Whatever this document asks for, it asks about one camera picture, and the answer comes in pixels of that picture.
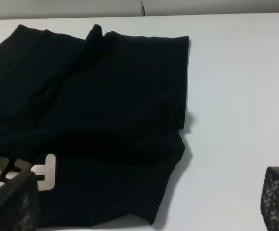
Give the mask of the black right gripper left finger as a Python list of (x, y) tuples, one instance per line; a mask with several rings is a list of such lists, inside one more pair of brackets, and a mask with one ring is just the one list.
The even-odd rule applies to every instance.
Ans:
[(23, 171), (0, 187), (0, 231), (35, 231), (40, 218), (37, 177)]

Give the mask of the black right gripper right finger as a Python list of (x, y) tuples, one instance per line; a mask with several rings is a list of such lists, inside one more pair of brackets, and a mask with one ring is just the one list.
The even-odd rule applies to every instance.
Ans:
[(279, 167), (268, 167), (261, 194), (261, 214), (268, 231), (279, 231)]

